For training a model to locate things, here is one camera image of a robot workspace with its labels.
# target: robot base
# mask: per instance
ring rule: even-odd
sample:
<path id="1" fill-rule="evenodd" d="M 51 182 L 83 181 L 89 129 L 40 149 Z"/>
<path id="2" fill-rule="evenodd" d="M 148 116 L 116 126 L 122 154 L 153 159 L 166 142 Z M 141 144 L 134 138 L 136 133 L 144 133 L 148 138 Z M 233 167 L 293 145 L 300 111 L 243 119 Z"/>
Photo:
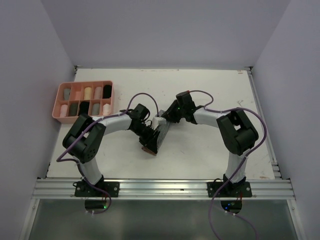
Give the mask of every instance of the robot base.
<path id="1" fill-rule="evenodd" d="M 209 181 L 206 183 L 208 197 L 212 198 L 218 188 L 226 182 L 227 177 L 223 175 L 223 181 Z M 251 186 L 246 178 L 237 183 L 229 182 L 217 195 L 217 198 L 238 198 L 241 195 L 242 198 L 251 198 L 252 191 Z"/>
<path id="2" fill-rule="evenodd" d="M 85 181 L 77 181 L 73 183 L 75 187 L 74 196 L 80 198 L 99 198 L 104 197 L 104 194 L 100 191 L 92 189 Z M 112 198 L 117 198 L 119 195 L 119 186 L 118 181 L 103 181 L 100 180 L 95 187 L 105 190 Z"/>

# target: black bracket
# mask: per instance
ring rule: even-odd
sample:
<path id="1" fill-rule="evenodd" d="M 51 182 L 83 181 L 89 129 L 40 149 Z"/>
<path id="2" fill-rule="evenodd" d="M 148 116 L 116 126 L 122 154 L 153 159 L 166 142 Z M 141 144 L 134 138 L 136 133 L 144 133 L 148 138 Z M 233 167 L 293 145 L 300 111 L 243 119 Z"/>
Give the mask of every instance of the black bracket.
<path id="1" fill-rule="evenodd" d="M 218 190 L 218 188 L 222 186 L 222 184 L 224 184 L 223 181 L 207 182 L 206 186 L 208 191 L 208 197 L 212 198 L 215 192 Z M 241 196 L 242 198 L 252 197 L 250 182 L 244 181 L 242 184 L 235 187 L 225 187 L 218 193 L 217 198 L 238 198 L 239 196 Z"/>
<path id="2" fill-rule="evenodd" d="M 84 181 L 77 181 L 73 184 L 75 187 L 74 196 L 79 198 L 94 198 L 104 197 L 104 194 L 91 188 Z M 112 198 L 117 198 L 119 195 L 120 183 L 118 181 L 99 181 L 95 187 L 105 190 Z"/>
<path id="3" fill-rule="evenodd" d="M 92 117 L 83 113 L 78 116 L 69 132 L 62 141 L 62 145 L 67 149 L 73 144 L 81 133 L 94 122 Z M 97 154 L 106 127 L 101 123 L 96 123 L 91 127 L 87 137 L 82 137 L 70 150 L 71 156 L 76 156 L 81 163 L 90 162 Z"/>
<path id="4" fill-rule="evenodd" d="M 162 114 L 162 117 L 171 123 L 179 123 L 181 118 L 184 118 L 189 123 L 197 124 L 194 113 L 203 106 L 195 105 L 189 91 L 180 92 L 175 97 L 176 100 Z"/>
<path id="5" fill-rule="evenodd" d="M 142 149 L 152 155 L 156 155 L 158 153 L 157 141 L 160 132 L 146 125 L 145 119 L 150 115 L 148 108 L 139 103 L 135 109 L 128 111 L 127 115 L 132 119 L 129 130 L 139 136 L 139 142 L 143 145 Z"/>
<path id="6" fill-rule="evenodd" d="M 233 154 L 241 156 L 254 147 L 259 135 L 243 110 L 234 110 L 216 120 L 224 145 Z"/>

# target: black mounting plate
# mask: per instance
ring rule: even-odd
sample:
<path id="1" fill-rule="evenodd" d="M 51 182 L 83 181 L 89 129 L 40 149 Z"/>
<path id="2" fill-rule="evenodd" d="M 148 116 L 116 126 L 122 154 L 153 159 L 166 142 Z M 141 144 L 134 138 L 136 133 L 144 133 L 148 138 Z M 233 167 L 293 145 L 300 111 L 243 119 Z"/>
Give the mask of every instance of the black mounting plate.
<path id="1" fill-rule="evenodd" d="M 73 184 L 75 186 L 74 196 L 79 198 L 90 198 L 90 197 L 104 197 L 104 194 L 91 188 L 84 181 L 77 181 Z M 112 198 L 117 198 L 119 195 L 120 183 L 118 181 L 100 181 L 97 188 L 105 190 Z"/>
<path id="2" fill-rule="evenodd" d="M 222 184 L 224 184 L 223 181 L 207 182 L 206 186 L 208 191 L 208 197 L 212 198 L 215 192 L 218 190 L 218 188 L 221 187 Z M 240 186 L 233 187 L 233 188 L 230 188 L 227 185 L 227 187 L 225 187 L 218 193 L 217 198 L 238 198 L 241 193 L 243 198 L 252 197 L 250 182 L 245 181 Z"/>

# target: pink tray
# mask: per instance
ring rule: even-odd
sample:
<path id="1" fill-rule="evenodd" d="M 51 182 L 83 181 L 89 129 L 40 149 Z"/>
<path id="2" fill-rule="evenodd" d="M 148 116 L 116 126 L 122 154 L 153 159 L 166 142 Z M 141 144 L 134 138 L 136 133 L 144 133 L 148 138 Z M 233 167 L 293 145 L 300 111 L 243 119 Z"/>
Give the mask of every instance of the pink tray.
<path id="1" fill-rule="evenodd" d="M 103 97 L 103 89 L 105 85 L 110 85 L 112 86 L 112 92 L 111 92 L 111 98 L 102 98 Z M 91 98 L 90 100 L 84 100 L 84 93 L 85 93 L 85 88 L 91 87 Z M 94 93 L 96 87 L 102 87 L 102 93 L 101 93 L 101 98 L 100 99 L 94 99 Z M 70 91 L 70 97 L 68 101 L 64 100 L 64 89 L 71 89 Z M 91 115 L 91 110 L 92 106 L 94 104 L 100 104 L 100 112 L 99 115 L 96 116 L 102 116 L 103 112 L 103 106 L 105 104 L 110 104 L 111 106 L 111 112 L 112 114 L 114 112 L 114 99 L 115 99 L 115 92 L 114 92 L 114 87 L 113 87 L 113 82 L 112 81 L 82 81 L 82 82 L 63 82 L 60 84 L 58 93 L 56 94 L 55 102 L 54 102 L 54 107 L 52 111 L 52 117 L 54 119 L 57 119 L 59 122 L 63 124 L 73 124 L 77 118 L 78 118 L 78 113 L 79 113 L 79 104 L 81 102 L 90 102 L 89 105 L 89 116 Z M 77 110 L 77 116 L 68 116 L 69 114 L 69 107 L 73 103 L 78 103 L 78 110 Z M 60 117 L 60 108 L 61 105 L 67 104 L 68 108 L 66 111 L 66 117 Z"/>

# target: robotic arm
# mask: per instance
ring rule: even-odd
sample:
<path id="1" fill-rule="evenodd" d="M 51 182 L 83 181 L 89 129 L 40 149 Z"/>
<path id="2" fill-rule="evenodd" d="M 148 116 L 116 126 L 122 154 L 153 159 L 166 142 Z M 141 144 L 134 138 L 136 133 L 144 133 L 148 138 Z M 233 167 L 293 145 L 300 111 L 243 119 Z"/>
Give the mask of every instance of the robotic arm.
<path id="1" fill-rule="evenodd" d="M 103 136 L 121 130 L 131 130 L 139 136 L 139 142 L 143 145 L 145 151 L 154 155 L 158 153 L 159 125 L 147 126 L 145 124 L 145 119 L 150 111 L 142 104 L 138 104 L 135 109 L 130 109 L 126 114 L 123 114 L 123 112 L 120 111 L 118 116 L 106 118 L 93 125 L 88 131 L 88 135 L 83 136 L 69 152 L 79 162 L 78 168 L 81 174 L 93 186 L 103 187 L 101 184 L 104 182 L 104 177 L 99 171 L 95 158 Z M 81 114 L 65 136 L 62 145 L 67 149 L 91 123 L 99 118 Z M 154 117 L 153 119 L 153 123 L 161 123 L 161 117 Z M 86 183 L 83 181 L 82 183 L 83 192 L 87 192 L 85 191 Z M 100 192 L 93 192 L 93 194 L 89 194 L 89 197 L 99 197 L 100 195 Z"/>
<path id="2" fill-rule="evenodd" d="M 182 118 L 192 124 L 204 124 L 219 128 L 225 147 L 229 150 L 228 167 L 223 176 L 226 181 L 237 169 L 244 155 L 254 147 L 259 135 L 243 110 L 228 113 L 210 112 L 196 106 L 189 91 L 176 95 L 176 100 L 162 115 L 167 121 L 179 123 Z M 231 188 L 246 181 L 246 162 L 231 179 Z"/>

